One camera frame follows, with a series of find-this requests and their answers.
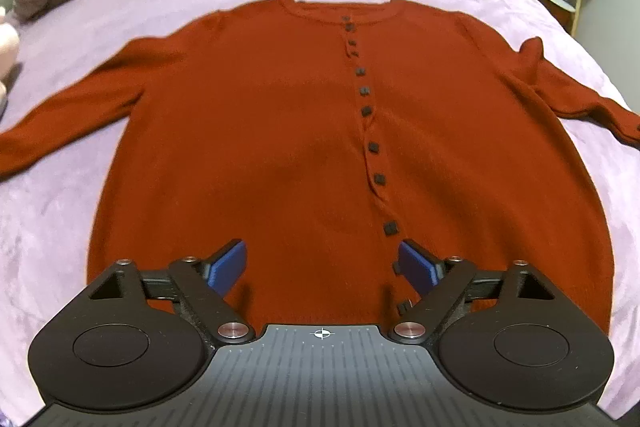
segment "knit fabric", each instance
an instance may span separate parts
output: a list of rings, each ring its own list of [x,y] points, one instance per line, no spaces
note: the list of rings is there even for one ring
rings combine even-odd
[[[411,237],[482,269],[526,259],[603,330],[604,211],[558,120],[622,142],[640,117],[489,26],[404,0],[265,0],[142,38],[0,135],[0,176],[129,116],[95,216],[92,280],[231,238],[227,297],[255,328],[388,326],[417,299],[391,263]]]

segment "neckline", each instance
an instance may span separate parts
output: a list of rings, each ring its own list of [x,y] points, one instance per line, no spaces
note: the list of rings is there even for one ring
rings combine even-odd
[[[402,0],[389,0],[383,3],[280,0],[280,3],[287,11],[299,17],[333,24],[378,22],[398,14],[403,6]],[[366,10],[366,12],[358,14],[359,10]]]

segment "blue object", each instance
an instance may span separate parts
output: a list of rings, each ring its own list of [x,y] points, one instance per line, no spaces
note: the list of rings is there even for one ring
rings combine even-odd
[[[229,293],[246,268],[246,245],[244,241],[231,247],[209,269],[207,285],[221,297]]]
[[[427,295],[444,277],[442,261],[432,257],[433,260],[427,259],[404,241],[398,248],[400,271],[420,297]]]

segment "bed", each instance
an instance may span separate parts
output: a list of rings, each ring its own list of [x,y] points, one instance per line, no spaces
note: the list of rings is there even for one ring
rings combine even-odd
[[[248,1],[16,0],[10,17],[22,47],[0,132],[132,38],[165,36],[205,13]],[[536,0],[413,1],[469,13],[514,48],[540,36],[548,60],[626,107],[596,62]],[[596,185],[614,250],[609,336],[616,365],[600,406],[619,417],[640,399],[640,152],[594,123],[562,124]],[[0,183],[0,410],[16,425],[42,406],[26,364],[27,350],[39,328],[86,283],[92,220],[125,126],[126,121],[107,126]]]

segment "sweater's right sleeve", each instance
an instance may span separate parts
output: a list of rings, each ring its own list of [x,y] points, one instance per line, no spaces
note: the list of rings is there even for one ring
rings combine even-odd
[[[180,63],[210,37],[217,18],[211,14],[166,38],[135,39],[84,79],[42,102],[0,134],[0,179],[128,116],[147,83],[175,78]]]

